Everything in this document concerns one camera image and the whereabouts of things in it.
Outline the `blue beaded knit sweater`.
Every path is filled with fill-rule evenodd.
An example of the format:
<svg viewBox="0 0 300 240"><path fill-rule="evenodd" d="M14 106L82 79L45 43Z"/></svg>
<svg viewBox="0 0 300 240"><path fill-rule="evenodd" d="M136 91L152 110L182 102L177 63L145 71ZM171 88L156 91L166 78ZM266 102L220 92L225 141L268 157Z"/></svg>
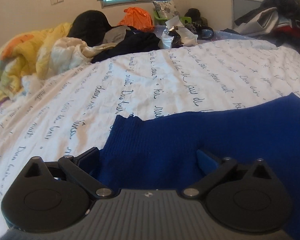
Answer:
<svg viewBox="0 0 300 240"><path fill-rule="evenodd" d="M293 200L285 231L300 239L300 98L153 120L117 116L90 175L113 190L182 190L205 176L205 152L243 164L264 159Z"/></svg>

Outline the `dark clothes on bed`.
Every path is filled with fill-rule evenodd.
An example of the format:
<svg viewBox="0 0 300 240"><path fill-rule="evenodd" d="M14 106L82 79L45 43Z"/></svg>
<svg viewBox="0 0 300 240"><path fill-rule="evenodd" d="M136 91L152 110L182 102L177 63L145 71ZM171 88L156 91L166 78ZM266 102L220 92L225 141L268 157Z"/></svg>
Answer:
<svg viewBox="0 0 300 240"><path fill-rule="evenodd" d="M135 32L135 29L125 25L118 27L96 27L87 31L86 42L90 46L97 46L102 43L106 38L114 38L116 34L120 34L123 40L120 41L115 47L101 51L93 57L92 63L101 62L106 59L126 55L131 53L149 52L159 49L159 38L154 33L147 33L142 31Z"/></svg>

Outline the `pile of clothes at right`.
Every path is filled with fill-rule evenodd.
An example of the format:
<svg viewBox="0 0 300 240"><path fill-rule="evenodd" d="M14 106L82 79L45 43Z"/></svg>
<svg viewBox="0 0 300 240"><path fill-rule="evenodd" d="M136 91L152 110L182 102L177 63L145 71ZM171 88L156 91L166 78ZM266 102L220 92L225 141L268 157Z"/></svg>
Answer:
<svg viewBox="0 0 300 240"><path fill-rule="evenodd" d="M300 0L263 0L234 24L240 35L288 45L300 54Z"/></svg>

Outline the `white script-print bedsheet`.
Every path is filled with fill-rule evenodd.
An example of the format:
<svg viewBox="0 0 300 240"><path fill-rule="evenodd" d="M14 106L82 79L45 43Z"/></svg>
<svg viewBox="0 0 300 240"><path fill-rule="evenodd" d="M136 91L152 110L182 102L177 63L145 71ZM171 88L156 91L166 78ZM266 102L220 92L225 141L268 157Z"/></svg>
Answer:
<svg viewBox="0 0 300 240"><path fill-rule="evenodd" d="M28 82L0 107L0 237L7 231L1 200L32 156L55 161L102 147L117 115L148 120L300 97L300 54L267 41L221 40L121 55Z"/></svg>

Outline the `yellow floral quilt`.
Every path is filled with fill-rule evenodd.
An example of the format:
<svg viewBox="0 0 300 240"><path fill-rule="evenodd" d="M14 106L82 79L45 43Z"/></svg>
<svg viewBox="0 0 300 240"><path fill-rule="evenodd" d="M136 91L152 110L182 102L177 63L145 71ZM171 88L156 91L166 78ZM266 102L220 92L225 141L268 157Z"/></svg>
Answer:
<svg viewBox="0 0 300 240"><path fill-rule="evenodd" d="M40 80L90 62L115 43L90 47L80 38L68 37L70 23L31 31L9 40L0 48L0 103L23 90L22 79L35 75Z"/></svg>

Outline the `black round cushion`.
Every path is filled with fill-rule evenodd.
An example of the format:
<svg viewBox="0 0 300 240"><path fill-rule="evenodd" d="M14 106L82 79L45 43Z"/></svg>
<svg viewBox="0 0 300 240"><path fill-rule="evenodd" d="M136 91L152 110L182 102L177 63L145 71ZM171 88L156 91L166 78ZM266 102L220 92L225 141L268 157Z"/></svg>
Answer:
<svg viewBox="0 0 300 240"><path fill-rule="evenodd" d="M79 38L93 47L101 44L106 32L111 29L112 26L104 13L88 10L75 18L67 37Z"/></svg>

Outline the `dark plush toy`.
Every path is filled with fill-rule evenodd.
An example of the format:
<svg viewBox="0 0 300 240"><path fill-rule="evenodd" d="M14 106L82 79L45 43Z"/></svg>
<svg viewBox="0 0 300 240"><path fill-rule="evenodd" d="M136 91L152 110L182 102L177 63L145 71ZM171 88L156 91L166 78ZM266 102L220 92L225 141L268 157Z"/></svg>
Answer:
<svg viewBox="0 0 300 240"><path fill-rule="evenodd" d="M185 17L190 17L193 23L200 24L201 26L207 27L207 19L201 16L201 13L196 8L190 8L186 14Z"/></svg>

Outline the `orange plastic bag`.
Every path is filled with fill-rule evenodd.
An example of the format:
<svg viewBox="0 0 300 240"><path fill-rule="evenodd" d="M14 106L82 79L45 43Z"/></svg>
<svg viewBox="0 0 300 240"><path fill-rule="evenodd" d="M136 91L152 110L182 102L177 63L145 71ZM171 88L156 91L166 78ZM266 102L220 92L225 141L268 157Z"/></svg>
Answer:
<svg viewBox="0 0 300 240"><path fill-rule="evenodd" d="M143 32L154 31L153 20L148 11L140 7L128 7L124 10L125 16L117 25L134 27Z"/></svg>

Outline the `blue floral white pillow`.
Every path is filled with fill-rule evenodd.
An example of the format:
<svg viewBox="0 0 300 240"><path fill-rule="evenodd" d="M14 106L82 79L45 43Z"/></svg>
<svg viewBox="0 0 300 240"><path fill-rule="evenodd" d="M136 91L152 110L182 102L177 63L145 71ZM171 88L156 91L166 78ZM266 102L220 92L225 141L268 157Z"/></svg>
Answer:
<svg viewBox="0 0 300 240"><path fill-rule="evenodd" d="M160 19L170 20L175 16L180 16L173 0L153 1L153 5Z"/></svg>

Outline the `grey wall panel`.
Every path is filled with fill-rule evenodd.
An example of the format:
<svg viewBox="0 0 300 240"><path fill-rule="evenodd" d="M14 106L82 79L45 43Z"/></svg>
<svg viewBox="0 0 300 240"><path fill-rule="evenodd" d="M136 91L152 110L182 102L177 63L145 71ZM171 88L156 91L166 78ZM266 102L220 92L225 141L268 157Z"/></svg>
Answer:
<svg viewBox="0 0 300 240"><path fill-rule="evenodd" d="M235 20L246 13L258 8L261 1L257 0L231 0L232 8L232 29L236 27Z"/></svg>

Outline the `white wall switch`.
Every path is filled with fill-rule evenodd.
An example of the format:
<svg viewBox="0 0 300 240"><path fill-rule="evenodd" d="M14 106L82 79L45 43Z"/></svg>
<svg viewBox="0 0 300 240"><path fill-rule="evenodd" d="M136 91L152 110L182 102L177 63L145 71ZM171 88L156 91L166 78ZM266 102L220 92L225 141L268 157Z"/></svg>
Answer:
<svg viewBox="0 0 300 240"><path fill-rule="evenodd" d="M64 0L50 0L51 5L57 5L62 2L64 2Z"/></svg>

